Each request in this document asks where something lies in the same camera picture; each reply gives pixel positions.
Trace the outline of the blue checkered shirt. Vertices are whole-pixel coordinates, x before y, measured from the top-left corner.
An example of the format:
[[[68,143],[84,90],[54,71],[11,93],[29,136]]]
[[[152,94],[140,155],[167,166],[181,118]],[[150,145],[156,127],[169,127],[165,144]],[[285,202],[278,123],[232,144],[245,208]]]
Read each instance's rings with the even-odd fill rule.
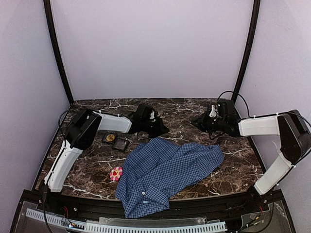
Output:
[[[126,158],[115,197],[125,203],[146,196],[164,200],[195,185],[224,160],[219,145],[186,143],[162,138],[139,144]]]

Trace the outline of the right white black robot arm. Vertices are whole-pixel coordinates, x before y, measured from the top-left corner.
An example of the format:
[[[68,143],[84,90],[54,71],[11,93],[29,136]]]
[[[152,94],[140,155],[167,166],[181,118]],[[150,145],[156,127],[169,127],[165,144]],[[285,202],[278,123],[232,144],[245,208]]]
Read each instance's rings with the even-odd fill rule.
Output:
[[[232,100],[219,99],[191,121],[213,140],[221,135],[261,139],[271,144],[276,155],[252,191],[263,196],[271,191],[311,152],[311,124],[298,110],[261,116],[240,117]]]

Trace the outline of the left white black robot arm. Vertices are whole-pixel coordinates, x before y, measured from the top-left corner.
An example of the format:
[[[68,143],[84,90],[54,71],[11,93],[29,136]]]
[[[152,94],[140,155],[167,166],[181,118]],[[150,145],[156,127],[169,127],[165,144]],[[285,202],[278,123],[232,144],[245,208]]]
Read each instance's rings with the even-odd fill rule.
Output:
[[[139,104],[128,116],[112,115],[100,111],[79,108],[76,115],[62,132],[61,149],[44,178],[44,185],[53,193],[60,193],[64,181],[76,159],[88,149],[97,131],[135,134],[145,132],[155,138],[169,132],[158,112],[151,106]]]

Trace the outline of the gold round brooch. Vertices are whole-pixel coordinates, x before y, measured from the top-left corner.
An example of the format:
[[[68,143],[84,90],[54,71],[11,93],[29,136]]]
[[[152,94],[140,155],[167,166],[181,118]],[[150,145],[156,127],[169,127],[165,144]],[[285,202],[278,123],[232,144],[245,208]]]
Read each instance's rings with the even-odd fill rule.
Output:
[[[116,136],[114,134],[108,134],[105,139],[107,142],[113,142],[115,138]]]

